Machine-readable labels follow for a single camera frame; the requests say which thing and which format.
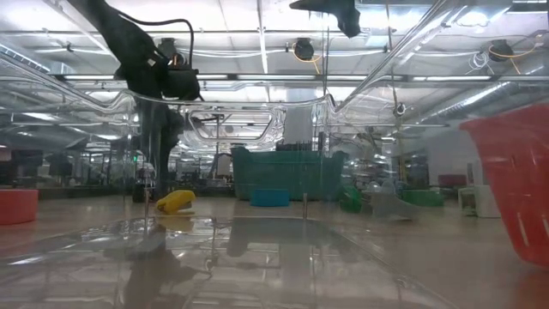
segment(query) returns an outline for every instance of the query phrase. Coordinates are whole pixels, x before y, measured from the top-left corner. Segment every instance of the transparent plastic panel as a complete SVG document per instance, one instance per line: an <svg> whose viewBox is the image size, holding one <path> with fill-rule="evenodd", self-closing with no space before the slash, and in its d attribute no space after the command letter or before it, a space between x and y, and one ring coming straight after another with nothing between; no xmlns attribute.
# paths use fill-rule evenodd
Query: transparent plastic panel
<svg viewBox="0 0 549 309"><path fill-rule="evenodd" d="M1 186L39 200L131 193L133 100L112 104L58 84L2 55Z"/></svg>

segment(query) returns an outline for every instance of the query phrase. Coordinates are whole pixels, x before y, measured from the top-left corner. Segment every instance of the red object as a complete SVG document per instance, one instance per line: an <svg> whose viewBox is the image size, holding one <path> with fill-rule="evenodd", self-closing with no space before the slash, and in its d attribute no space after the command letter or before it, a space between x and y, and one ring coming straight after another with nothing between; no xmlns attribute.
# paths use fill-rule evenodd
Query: red object
<svg viewBox="0 0 549 309"><path fill-rule="evenodd" d="M0 190L0 225L36 220L38 190Z"/></svg>
<svg viewBox="0 0 549 309"><path fill-rule="evenodd" d="M462 124L518 255L549 267L549 105Z"/></svg>
<svg viewBox="0 0 549 309"><path fill-rule="evenodd" d="M465 175L438 175L438 186L457 187L467 185L467 176Z"/></svg>

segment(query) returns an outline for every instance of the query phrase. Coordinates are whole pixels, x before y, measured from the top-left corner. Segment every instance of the wire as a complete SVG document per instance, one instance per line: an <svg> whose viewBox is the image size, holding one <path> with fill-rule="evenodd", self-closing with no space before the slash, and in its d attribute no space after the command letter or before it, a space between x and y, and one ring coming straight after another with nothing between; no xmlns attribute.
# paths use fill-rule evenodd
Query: wire
<svg viewBox="0 0 549 309"><path fill-rule="evenodd" d="M134 23L140 24L140 25L143 25L143 26L165 26L165 25L170 25L170 24L178 23L178 22L183 22L183 23L187 24L187 26L189 27L189 32L190 32L189 66L192 68L192 53L193 53L193 50L195 48L195 30L194 30L194 28L192 27L192 25L190 24L189 21L187 21L186 19L183 19L183 18L168 20L168 21L140 21L140 20L138 20L134 17L131 17L130 15L127 15L124 12L121 12L117 9L115 9L115 10L123 18L125 18L129 21L133 21Z"/></svg>
<svg viewBox="0 0 549 309"><path fill-rule="evenodd" d="M492 47L494 47L494 45L492 45L492 46L490 46L490 48L488 48L488 51L489 51L492 55L496 55L496 56L498 56L498 57L501 57L501 58L508 58L508 59L514 59L514 58L520 58L520 57L526 56L526 55L528 55L528 54L534 52L535 49L537 48L537 46L534 45L534 47L533 47L531 50L526 51L526 52L524 52L524 53L522 53L522 54L520 54L520 55L509 56L509 55L501 55L501 54L498 54L498 53L494 52L494 51L492 50Z"/></svg>
<svg viewBox="0 0 549 309"><path fill-rule="evenodd" d="M518 73L518 75L522 75L521 71L520 71L520 70L518 69L518 67L516 66L515 60L513 60L513 58L511 59L511 63L512 63L513 66L515 67L516 73Z"/></svg>
<svg viewBox="0 0 549 309"><path fill-rule="evenodd" d="M320 60L322 58L322 56L318 56L316 59L312 59L312 60L303 60L303 59L299 59L298 55L295 54L295 43L292 44L292 54L293 56L298 59L300 62L303 62L303 63L313 63L315 65L315 69L317 69L317 74L320 74L320 70L318 69L318 65L317 65L317 61Z"/></svg>

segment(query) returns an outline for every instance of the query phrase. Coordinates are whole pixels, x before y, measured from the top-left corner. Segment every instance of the green object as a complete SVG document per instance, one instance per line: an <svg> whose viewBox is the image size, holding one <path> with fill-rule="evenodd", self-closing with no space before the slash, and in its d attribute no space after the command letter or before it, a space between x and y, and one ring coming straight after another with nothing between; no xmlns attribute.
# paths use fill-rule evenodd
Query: green object
<svg viewBox="0 0 549 309"><path fill-rule="evenodd" d="M345 153L331 158L317 151L270 151L251 153L243 147L231 149L234 191L249 200L258 189L288 190L293 201L337 198Z"/></svg>
<svg viewBox="0 0 549 309"><path fill-rule="evenodd" d="M362 195L355 187L344 186L340 193L340 207L343 211L358 214L362 210Z"/></svg>
<svg viewBox="0 0 549 309"><path fill-rule="evenodd" d="M404 190L402 200L421 207L443 207L444 197L430 190Z"/></svg>

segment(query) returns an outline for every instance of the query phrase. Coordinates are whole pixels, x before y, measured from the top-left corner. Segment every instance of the teal storage bin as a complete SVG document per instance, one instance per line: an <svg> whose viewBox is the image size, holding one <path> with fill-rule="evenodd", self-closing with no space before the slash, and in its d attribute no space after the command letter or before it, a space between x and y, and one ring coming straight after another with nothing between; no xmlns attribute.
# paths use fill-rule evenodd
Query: teal storage bin
<svg viewBox="0 0 549 309"><path fill-rule="evenodd" d="M323 158L317 151L271 151L251 153L231 149L234 191L237 198L250 200L254 190L288 190L293 201L334 200L341 190L345 153Z"/></svg>
<svg viewBox="0 0 549 309"><path fill-rule="evenodd" d="M430 190L404 190L402 200L421 207L443 207L444 197Z"/></svg>

